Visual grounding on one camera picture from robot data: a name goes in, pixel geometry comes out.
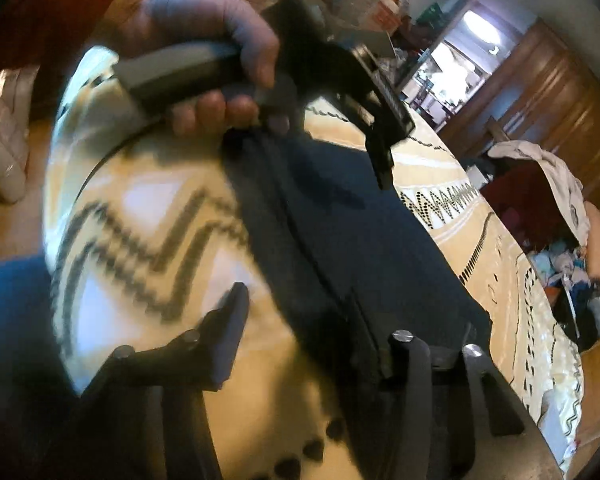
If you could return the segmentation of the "person's left hand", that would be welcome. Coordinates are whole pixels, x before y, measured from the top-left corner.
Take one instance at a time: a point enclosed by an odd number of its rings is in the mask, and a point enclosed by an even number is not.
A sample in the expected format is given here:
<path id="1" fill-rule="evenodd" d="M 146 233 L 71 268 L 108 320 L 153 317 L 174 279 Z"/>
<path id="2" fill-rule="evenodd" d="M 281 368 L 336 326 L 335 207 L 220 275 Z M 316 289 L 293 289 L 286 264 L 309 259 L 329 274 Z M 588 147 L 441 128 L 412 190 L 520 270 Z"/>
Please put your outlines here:
<path id="1" fill-rule="evenodd" d="M 240 54 L 239 71 L 248 84 L 193 94 L 171 108 L 172 129 L 181 136 L 216 136 L 254 126 L 260 115 L 254 92 L 274 87 L 279 40 L 245 0 L 114 0 L 90 41 L 122 58 L 220 44 Z"/>

